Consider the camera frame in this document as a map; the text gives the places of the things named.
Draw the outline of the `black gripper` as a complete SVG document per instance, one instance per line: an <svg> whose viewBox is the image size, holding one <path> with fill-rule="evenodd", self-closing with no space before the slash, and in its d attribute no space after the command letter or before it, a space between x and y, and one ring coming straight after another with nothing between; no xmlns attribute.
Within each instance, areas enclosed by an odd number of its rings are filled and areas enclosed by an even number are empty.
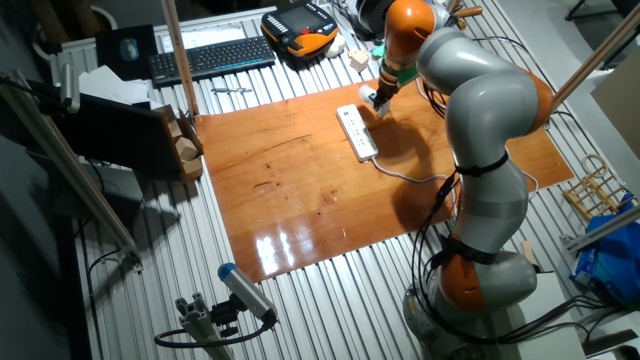
<svg viewBox="0 0 640 360"><path fill-rule="evenodd" d="M398 79L389 74L381 74L378 78L378 89L376 96L372 97L373 108L382 113L388 113L391 105L391 98L399 91Z"/></svg>

